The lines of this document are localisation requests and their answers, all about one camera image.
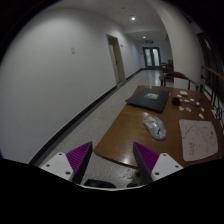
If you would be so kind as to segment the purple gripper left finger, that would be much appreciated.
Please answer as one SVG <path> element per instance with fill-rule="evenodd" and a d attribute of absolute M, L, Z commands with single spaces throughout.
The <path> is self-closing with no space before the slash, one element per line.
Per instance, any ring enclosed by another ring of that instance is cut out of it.
<path fill-rule="evenodd" d="M 65 180 L 80 184 L 92 152 L 92 142 L 87 142 L 68 153 L 57 153 L 42 165 L 41 169 Z"/>

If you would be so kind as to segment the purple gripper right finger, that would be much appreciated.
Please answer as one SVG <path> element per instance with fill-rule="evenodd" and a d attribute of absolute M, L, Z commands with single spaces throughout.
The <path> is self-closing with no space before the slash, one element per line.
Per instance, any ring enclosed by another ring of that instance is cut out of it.
<path fill-rule="evenodd" d="M 143 185 L 150 184 L 182 169 L 169 154 L 158 154 L 140 143 L 133 143 L 133 154 Z"/>

